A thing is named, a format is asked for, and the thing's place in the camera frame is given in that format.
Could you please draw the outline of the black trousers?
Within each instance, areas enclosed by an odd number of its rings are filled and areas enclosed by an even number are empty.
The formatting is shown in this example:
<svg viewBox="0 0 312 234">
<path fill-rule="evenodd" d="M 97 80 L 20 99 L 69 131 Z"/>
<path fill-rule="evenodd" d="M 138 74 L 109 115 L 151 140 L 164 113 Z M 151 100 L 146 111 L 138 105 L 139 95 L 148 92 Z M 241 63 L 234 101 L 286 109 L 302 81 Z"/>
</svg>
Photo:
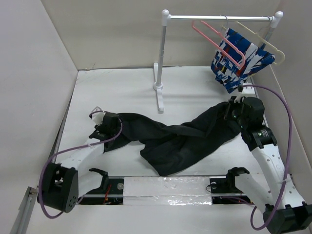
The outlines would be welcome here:
<svg viewBox="0 0 312 234">
<path fill-rule="evenodd" d="M 213 153 L 240 133 L 238 124 L 224 115 L 227 103 L 221 102 L 190 122 L 167 126 L 136 113 L 120 113 L 123 129 L 106 152 L 133 141 L 145 147 L 140 155 L 160 176 L 181 172 Z"/>
</svg>

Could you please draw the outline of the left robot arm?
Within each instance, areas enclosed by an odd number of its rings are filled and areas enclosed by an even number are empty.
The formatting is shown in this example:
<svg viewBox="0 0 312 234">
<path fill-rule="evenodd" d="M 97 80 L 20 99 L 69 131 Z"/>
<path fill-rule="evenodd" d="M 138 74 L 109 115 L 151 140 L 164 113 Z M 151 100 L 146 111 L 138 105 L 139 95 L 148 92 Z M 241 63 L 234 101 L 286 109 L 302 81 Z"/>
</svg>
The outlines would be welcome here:
<svg viewBox="0 0 312 234">
<path fill-rule="evenodd" d="M 108 173 L 89 163 L 121 135 L 123 123 L 111 112 L 93 111 L 89 117 L 95 130 L 85 144 L 54 153 L 43 166 L 37 201 L 48 219 L 69 213 L 92 190 L 100 194 L 111 190 Z"/>
</svg>

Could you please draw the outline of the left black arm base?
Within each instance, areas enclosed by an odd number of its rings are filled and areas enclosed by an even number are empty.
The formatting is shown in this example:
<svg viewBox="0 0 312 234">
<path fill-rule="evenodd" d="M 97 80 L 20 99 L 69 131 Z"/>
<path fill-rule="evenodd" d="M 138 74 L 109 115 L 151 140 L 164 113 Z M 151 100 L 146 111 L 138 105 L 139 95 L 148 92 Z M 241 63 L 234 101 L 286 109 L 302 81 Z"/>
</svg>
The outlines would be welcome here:
<svg viewBox="0 0 312 234">
<path fill-rule="evenodd" d="M 105 190 L 100 188 L 91 190 L 78 199 L 79 205 L 122 205 L 123 204 L 123 177 L 109 177 Z"/>
</svg>

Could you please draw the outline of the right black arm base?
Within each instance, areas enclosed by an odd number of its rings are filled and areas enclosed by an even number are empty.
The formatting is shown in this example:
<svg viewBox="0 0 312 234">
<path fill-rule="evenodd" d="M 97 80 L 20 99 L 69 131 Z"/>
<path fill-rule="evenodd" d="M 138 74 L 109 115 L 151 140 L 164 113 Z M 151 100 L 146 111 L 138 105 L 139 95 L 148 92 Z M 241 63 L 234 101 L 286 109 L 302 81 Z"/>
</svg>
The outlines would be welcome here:
<svg viewBox="0 0 312 234">
<path fill-rule="evenodd" d="M 251 200 L 239 189 L 227 185 L 226 178 L 210 177 L 206 191 L 211 195 L 213 205 L 246 204 L 253 205 Z"/>
</svg>

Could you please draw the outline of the pink plastic hanger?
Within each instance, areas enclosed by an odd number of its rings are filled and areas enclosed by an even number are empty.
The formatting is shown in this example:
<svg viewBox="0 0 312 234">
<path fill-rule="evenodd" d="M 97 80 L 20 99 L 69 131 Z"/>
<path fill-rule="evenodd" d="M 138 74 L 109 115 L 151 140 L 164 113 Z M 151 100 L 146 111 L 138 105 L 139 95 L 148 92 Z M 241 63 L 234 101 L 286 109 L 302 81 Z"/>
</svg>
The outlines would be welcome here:
<svg viewBox="0 0 312 234">
<path fill-rule="evenodd" d="M 245 65 L 246 58 L 245 55 L 234 45 L 232 44 L 228 39 L 226 39 L 223 34 L 217 30 L 215 30 L 212 26 L 210 26 L 208 23 L 200 20 L 200 23 L 202 23 L 204 26 L 206 26 L 208 29 L 210 29 L 213 33 L 215 33 L 217 36 L 219 36 L 222 41 L 226 42 L 228 46 L 230 46 L 237 54 L 241 56 L 241 62 L 238 63 L 228 52 L 226 52 L 225 49 L 223 49 L 221 46 L 219 46 L 217 43 L 215 43 L 210 37 L 205 35 L 201 30 L 199 30 L 195 26 L 195 21 L 193 20 L 191 23 L 191 27 L 193 30 L 195 30 L 197 33 L 199 33 L 203 38 L 205 38 L 208 42 L 210 42 L 216 49 L 218 49 L 220 52 L 222 52 L 225 57 L 227 57 L 236 67 L 242 68 Z"/>
</svg>

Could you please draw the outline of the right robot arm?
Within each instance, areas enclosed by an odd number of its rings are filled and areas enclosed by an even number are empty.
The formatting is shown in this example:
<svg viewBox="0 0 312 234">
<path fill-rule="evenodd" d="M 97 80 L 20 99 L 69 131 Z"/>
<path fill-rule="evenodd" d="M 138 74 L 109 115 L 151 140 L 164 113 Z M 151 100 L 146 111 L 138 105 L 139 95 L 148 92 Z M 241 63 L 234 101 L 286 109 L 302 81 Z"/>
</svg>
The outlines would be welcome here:
<svg viewBox="0 0 312 234">
<path fill-rule="evenodd" d="M 259 164 L 269 189 L 254 180 L 243 167 L 226 174 L 225 186 L 231 192 L 240 190 L 261 211 L 264 227 L 272 234 L 306 229 L 312 222 L 312 207 L 299 194 L 286 171 L 272 130 L 263 124 L 263 102 L 255 97 L 232 96 L 224 118 L 235 121 L 241 137 Z"/>
</svg>

